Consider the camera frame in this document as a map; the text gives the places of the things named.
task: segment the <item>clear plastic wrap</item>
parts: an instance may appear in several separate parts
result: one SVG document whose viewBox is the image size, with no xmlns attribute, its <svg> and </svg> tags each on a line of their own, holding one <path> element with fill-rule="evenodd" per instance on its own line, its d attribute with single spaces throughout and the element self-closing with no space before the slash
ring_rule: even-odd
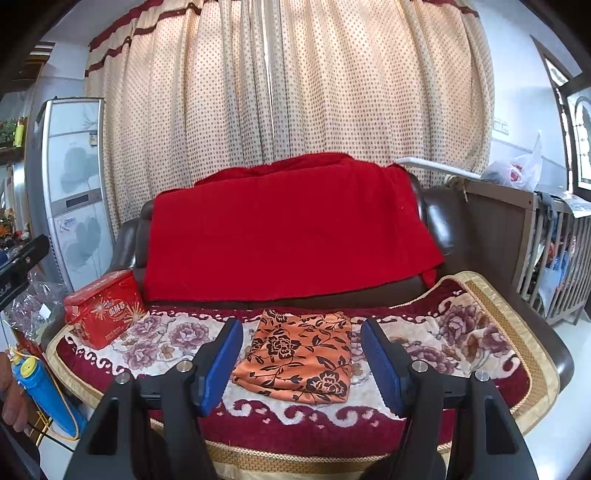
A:
<svg viewBox="0 0 591 480">
<path fill-rule="evenodd" d="M 541 149 L 542 139 L 541 134 L 538 133 L 532 153 L 526 153 L 511 160 L 494 161 L 488 165 L 480 179 L 533 192 L 542 175 Z"/>
<path fill-rule="evenodd" d="M 66 286 L 50 283 L 38 267 L 28 273 L 30 285 L 4 310 L 3 318 L 29 340 L 39 343 L 43 331 L 62 311 Z"/>
</svg>

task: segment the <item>metal screw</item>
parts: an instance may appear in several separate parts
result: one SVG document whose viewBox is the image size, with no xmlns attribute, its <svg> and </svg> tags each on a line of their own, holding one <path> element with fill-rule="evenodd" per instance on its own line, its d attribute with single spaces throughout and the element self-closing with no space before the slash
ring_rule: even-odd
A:
<svg viewBox="0 0 591 480">
<path fill-rule="evenodd" d="M 123 372 L 115 377 L 115 381 L 119 385 L 126 384 L 129 380 L 131 380 L 131 374 L 129 372 Z"/>
<path fill-rule="evenodd" d="M 415 360 L 412 364 L 412 367 L 415 372 L 419 372 L 421 374 L 427 371 L 429 365 L 427 365 L 427 362 L 423 362 L 422 360 Z"/>
<path fill-rule="evenodd" d="M 189 372 L 189 371 L 191 371 L 192 368 L 193 368 L 193 363 L 190 362 L 189 360 L 181 360 L 179 363 L 177 363 L 177 370 L 179 372 L 182 372 L 182 373 Z"/>
<path fill-rule="evenodd" d="M 491 377 L 484 370 L 476 370 L 476 373 L 474 374 L 474 376 L 476 377 L 477 380 L 480 380 L 481 382 L 487 382 Z"/>
</svg>

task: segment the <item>white wall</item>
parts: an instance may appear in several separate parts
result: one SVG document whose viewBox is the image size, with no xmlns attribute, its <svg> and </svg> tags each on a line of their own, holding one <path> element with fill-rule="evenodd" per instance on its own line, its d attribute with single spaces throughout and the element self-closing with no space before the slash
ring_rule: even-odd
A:
<svg viewBox="0 0 591 480">
<path fill-rule="evenodd" d="M 523 149 L 531 150 L 540 130 L 542 156 L 546 159 L 540 183 L 566 187 L 566 156 L 556 100 L 531 35 L 573 76 L 581 69 L 550 28 L 519 0 L 473 3 L 491 48 L 495 117 L 509 126 L 509 135 L 493 131 L 491 161 L 518 156 L 524 153 Z"/>
<path fill-rule="evenodd" d="M 5 93 L 0 100 L 0 121 L 27 116 L 33 102 L 35 86 L 31 85 L 24 92 Z"/>
<path fill-rule="evenodd" d="M 58 41 L 41 76 L 84 80 L 87 59 L 88 45 Z"/>
</svg>

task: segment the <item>human hand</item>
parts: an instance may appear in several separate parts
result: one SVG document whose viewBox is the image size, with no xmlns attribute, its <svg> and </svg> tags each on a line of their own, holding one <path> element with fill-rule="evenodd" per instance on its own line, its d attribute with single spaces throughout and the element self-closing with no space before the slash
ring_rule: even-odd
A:
<svg viewBox="0 0 591 480">
<path fill-rule="evenodd" d="M 27 426 L 27 398 L 12 376 L 10 359 L 4 352 L 0 352 L 0 392 L 5 393 L 2 419 L 15 431 L 22 432 Z"/>
</svg>

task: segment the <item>flower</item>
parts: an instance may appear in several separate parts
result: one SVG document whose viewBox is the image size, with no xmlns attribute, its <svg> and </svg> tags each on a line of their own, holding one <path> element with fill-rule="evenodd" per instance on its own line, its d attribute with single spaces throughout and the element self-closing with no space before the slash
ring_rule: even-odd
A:
<svg viewBox="0 0 591 480">
<path fill-rule="evenodd" d="M 361 330 L 351 332 L 351 361 L 358 362 L 365 359 L 363 347 L 361 347 Z"/>
<path fill-rule="evenodd" d="M 306 390 L 311 393 L 331 394 L 338 397 L 347 396 L 347 385 L 339 380 L 339 374 L 331 370 L 325 370 L 318 377 L 309 378 L 306 382 Z"/>
<path fill-rule="evenodd" d="M 170 332 L 169 338 L 171 345 L 183 352 L 190 352 L 209 341 L 209 328 L 197 322 L 184 322 Z"/>
<path fill-rule="evenodd" d="M 486 327 L 480 347 L 494 354 L 496 357 L 501 357 L 511 350 L 507 338 L 499 332 L 499 329 L 494 323 L 490 323 Z"/>
<path fill-rule="evenodd" d="M 441 374 L 450 375 L 453 365 L 445 353 L 426 345 L 413 345 L 407 350 L 413 360 L 425 360 Z"/>
<path fill-rule="evenodd" d="M 292 340 L 287 335 L 269 335 L 267 350 L 269 355 L 278 355 L 280 359 L 291 358 L 301 345 L 298 340 Z"/>
<path fill-rule="evenodd" d="M 123 354 L 123 359 L 132 370 L 142 370 L 150 367 L 158 356 L 158 345 L 149 340 L 135 342 Z"/>
<path fill-rule="evenodd" d="M 265 314 L 275 319 L 278 323 L 285 323 L 287 321 L 287 315 L 283 313 L 277 313 L 275 310 L 265 310 Z"/>
<path fill-rule="evenodd" d="M 477 310 L 475 304 L 467 307 L 454 305 L 437 319 L 439 334 L 449 345 L 461 345 L 468 333 L 476 328 L 476 324 L 482 324 L 484 320 L 482 312 Z"/>
<path fill-rule="evenodd" d="M 258 350 L 259 348 L 261 348 L 264 345 L 264 341 L 262 338 L 253 338 L 252 339 L 252 343 L 251 343 L 251 348 L 249 350 L 249 353 L 254 352 L 256 350 Z"/>
<path fill-rule="evenodd" d="M 158 335 L 158 327 L 161 324 L 161 318 L 150 315 L 139 322 L 133 324 L 129 333 L 135 337 L 143 339 L 154 339 Z"/>
</svg>

